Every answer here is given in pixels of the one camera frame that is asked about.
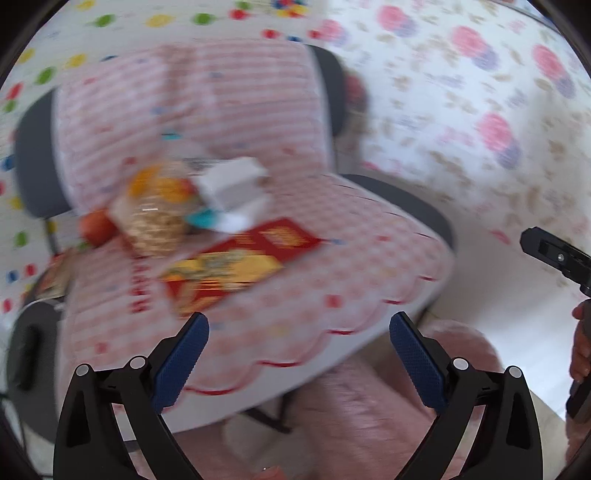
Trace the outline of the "person's right hand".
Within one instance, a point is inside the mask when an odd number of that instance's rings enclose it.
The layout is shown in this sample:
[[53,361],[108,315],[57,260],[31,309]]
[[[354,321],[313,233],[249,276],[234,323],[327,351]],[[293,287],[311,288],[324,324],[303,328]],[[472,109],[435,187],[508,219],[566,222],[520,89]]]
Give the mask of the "person's right hand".
[[590,301],[581,302],[572,311],[572,316],[578,321],[573,337],[573,347],[570,363],[570,375],[577,383],[582,383],[590,373],[590,340],[586,336],[583,328],[584,315],[587,308],[590,306]]

